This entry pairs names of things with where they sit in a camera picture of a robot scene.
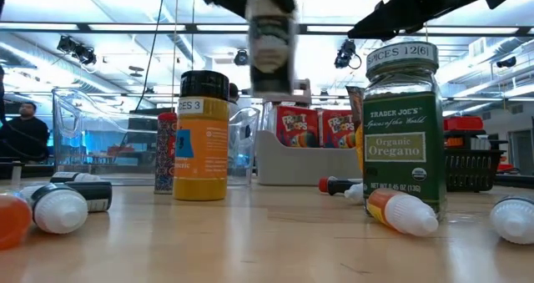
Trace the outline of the furikake seasoning jar gold lid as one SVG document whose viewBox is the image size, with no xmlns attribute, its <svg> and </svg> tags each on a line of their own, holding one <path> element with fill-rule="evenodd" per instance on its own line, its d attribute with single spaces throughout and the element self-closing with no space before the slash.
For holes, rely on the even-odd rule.
<svg viewBox="0 0 534 283">
<path fill-rule="evenodd" d="M 249 73 L 255 97 L 293 93 L 295 17 L 271 0 L 248 0 Z"/>
</svg>

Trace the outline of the red Froot Loops cereal box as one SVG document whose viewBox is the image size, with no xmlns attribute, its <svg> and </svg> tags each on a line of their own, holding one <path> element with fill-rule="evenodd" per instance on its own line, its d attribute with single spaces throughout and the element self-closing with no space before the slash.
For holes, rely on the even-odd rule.
<svg viewBox="0 0 534 283">
<path fill-rule="evenodd" d="M 323 148 L 355 147 L 355 126 L 350 110 L 322 109 L 319 117 L 319 141 Z"/>
<path fill-rule="evenodd" d="M 318 148 L 318 124 L 316 110 L 285 105 L 275 107 L 274 133 L 286 147 Z"/>
</svg>

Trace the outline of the green oregano glass jar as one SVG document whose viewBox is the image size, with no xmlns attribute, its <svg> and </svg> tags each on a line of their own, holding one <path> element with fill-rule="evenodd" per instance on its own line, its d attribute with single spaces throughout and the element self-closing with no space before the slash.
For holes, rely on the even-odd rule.
<svg viewBox="0 0 534 283">
<path fill-rule="evenodd" d="M 366 66 L 364 196 L 399 190 L 441 218 L 447 201 L 438 48 L 421 41 L 390 44 L 370 53 Z"/>
</svg>

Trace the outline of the black round cap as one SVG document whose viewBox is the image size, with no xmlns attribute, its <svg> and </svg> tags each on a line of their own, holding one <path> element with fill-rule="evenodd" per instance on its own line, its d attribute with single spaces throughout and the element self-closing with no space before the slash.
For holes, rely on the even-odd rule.
<svg viewBox="0 0 534 283">
<path fill-rule="evenodd" d="M 222 200 L 227 190 L 229 79 L 209 70 L 181 75 L 173 197 Z"/>
</svg>

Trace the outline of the black mesh basket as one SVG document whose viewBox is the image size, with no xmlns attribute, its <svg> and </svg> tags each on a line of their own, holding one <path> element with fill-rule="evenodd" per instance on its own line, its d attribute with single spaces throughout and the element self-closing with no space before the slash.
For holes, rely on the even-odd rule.
<svg viewBox="0 0 534 283">
<path fill-rule="evenodd" d="M 447 191 L 491 190 L 503 154 L 498 149 L 445 149 Z"/>
</svg>

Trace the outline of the black bottle red cap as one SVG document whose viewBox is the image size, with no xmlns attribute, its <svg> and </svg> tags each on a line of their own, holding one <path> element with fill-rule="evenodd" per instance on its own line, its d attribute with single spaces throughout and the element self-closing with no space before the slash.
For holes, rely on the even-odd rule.
<svg viewBox="0 0 534 283">
<path fill-rule="evenodd" d="M 353 184 L 363 184 L 363 179 L 338 179 L 334 176 L 321 178 L 318 189 L 322 193 L 329 195 L 344 194 Z"/>
</svg>

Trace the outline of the patterned paprika tin red lid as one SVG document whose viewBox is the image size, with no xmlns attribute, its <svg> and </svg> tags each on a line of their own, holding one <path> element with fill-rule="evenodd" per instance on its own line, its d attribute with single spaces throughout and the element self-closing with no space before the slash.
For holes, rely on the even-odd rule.
<svg viewBox="0 0 534 283">
<path fill-rule="evenodd" d="M 164 112 L 158 116 L 154 193 L 170 195 L 173 192 L 174 156 L 177 114 Z"/>
</svg>

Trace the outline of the orange dropper bottle white cap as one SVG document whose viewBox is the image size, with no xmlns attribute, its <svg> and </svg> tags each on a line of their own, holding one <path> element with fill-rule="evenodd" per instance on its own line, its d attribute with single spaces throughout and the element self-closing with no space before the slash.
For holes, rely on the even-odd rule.
<svg viewBox="0 0 534 283">
<path fill-rule="evenodd" d="M 376 220 L 402 234 L 426 236 L 439 226 L 436 213 L 429 205 L 398 190 L 374 190 L 366 208 Z"/>
<path fill-rule="evenodd" d="M 0 250 L 21 245 L 31 224 L 28 202 L 19 193 L 0 193 Z"/>
</svg>

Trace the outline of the red lidded case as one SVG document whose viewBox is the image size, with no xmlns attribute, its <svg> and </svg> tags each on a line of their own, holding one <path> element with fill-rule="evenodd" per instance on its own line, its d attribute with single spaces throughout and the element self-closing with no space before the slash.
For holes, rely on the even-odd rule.
<svg viewBox="0 0 534 283">
<path fill-rule="evenodd" d="M 448 149 L 479 149 L 478 136 L 485 133 L 481 117 L 454 116 L 444 119 L 445 147 Z"/>
</svg>

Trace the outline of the grey plastic bin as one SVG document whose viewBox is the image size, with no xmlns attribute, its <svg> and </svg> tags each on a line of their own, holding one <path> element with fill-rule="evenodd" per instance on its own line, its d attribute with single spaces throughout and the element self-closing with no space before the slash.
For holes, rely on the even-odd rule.
<svg viewBox="0 0 534 283">
<path fill-rule="evenodd" d="M 355 149 L 287 147 L 268 130 L 257 132 L 255 146 L 261 185 L 312 186 L 324 177 L 363 177 Z"/>
</svg>

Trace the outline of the clear plastic bin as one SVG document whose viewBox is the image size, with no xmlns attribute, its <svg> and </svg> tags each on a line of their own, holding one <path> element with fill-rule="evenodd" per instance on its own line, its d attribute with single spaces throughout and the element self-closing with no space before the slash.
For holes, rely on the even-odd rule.
<svg viewBox="0 0 534 283">
<path fill-rule="evenodd" d="M 58 172 L 95 174 L 114 184 L 154 187 L 158 116 L 177 112 L 176 93 L 85 93 L 56 88 L 54 163 Z"/>
</svg>

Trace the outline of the person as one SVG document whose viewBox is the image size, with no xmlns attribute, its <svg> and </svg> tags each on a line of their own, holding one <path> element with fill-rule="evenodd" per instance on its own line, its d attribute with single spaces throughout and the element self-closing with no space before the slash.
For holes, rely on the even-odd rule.
<svg viewBox="0 0 534 283">
<path fill-rule="evenodd" d="M 40 162 L 49 156 L 48 126 L 35 116 L 37 106 L 22 103 L 19 115 L 0 128 L 0 157 Z"/>
</svg>

